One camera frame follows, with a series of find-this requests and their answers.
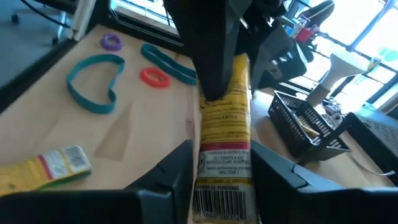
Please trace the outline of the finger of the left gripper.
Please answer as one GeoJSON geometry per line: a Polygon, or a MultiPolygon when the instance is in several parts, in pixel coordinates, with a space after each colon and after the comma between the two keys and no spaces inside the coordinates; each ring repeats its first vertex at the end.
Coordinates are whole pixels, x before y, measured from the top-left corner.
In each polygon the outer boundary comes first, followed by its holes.
{"type": "Polygon", "coordinates": [[[207,100],[225,95],[232,76],[240,18],[250,0],[165,0],[207,100]]]}
{"type": "Polygon", "coordinates": [[[278,83],[299,77],[307,71],[304,53],[279,19],[251,29],[248,56],[251,91],[274,88],[278,83]]]}

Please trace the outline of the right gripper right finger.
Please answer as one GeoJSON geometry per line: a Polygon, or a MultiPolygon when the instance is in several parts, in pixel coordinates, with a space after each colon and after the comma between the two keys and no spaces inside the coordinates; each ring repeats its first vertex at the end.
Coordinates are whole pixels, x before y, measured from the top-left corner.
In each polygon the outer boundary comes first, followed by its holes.
{"type": "Polygon", "coordinates": [[[397,224],[397,188],[342,186],[251,141],[252,180],[263,223],[397,224]]]}

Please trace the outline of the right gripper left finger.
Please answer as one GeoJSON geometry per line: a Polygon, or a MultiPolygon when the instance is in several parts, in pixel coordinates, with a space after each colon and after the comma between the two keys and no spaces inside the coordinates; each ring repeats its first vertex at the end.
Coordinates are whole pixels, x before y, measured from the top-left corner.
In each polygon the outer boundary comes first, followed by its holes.
{"type": "Polygon", "coordinates": [[[192,188],[193,141],[187,139],[124,189],[1,197],[1,223],[186,223],[192,188]]]}

